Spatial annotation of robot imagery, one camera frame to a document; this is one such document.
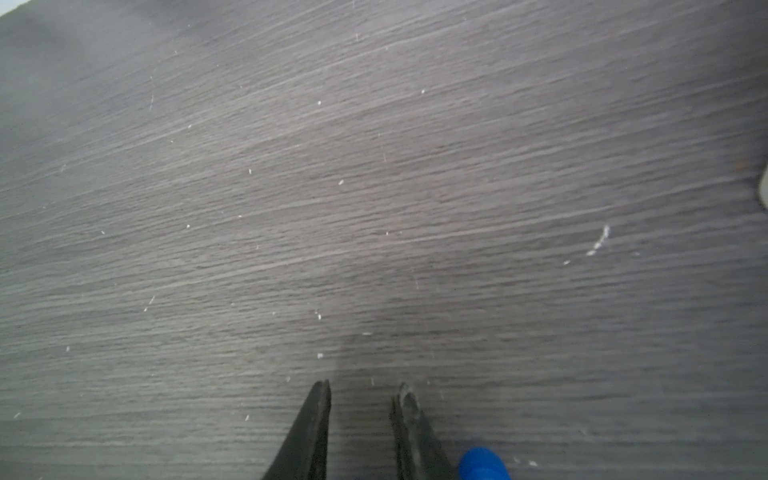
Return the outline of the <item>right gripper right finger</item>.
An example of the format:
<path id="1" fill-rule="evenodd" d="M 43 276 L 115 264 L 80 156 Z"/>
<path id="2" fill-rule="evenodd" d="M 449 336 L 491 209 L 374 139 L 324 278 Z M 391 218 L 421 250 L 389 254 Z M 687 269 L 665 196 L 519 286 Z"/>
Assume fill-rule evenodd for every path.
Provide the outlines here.
<path id="1" fill-rule="evenodd" d="M 398 479 L 459 478 L 417 395 L 407 383 L 402 383 L 392 397 L 390 420 Z"/>

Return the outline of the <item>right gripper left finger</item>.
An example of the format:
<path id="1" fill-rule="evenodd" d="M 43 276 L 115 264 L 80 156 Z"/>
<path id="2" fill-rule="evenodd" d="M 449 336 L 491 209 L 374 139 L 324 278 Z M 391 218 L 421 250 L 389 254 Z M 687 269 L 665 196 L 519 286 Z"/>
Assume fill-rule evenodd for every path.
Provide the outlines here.
<path id="1" fill-rule="evenodd" d="M 325 480 L 329 420 L 332 406 L 330 382 L 316 382 L 309 391 L 283 444 L 263 480 Z"/>

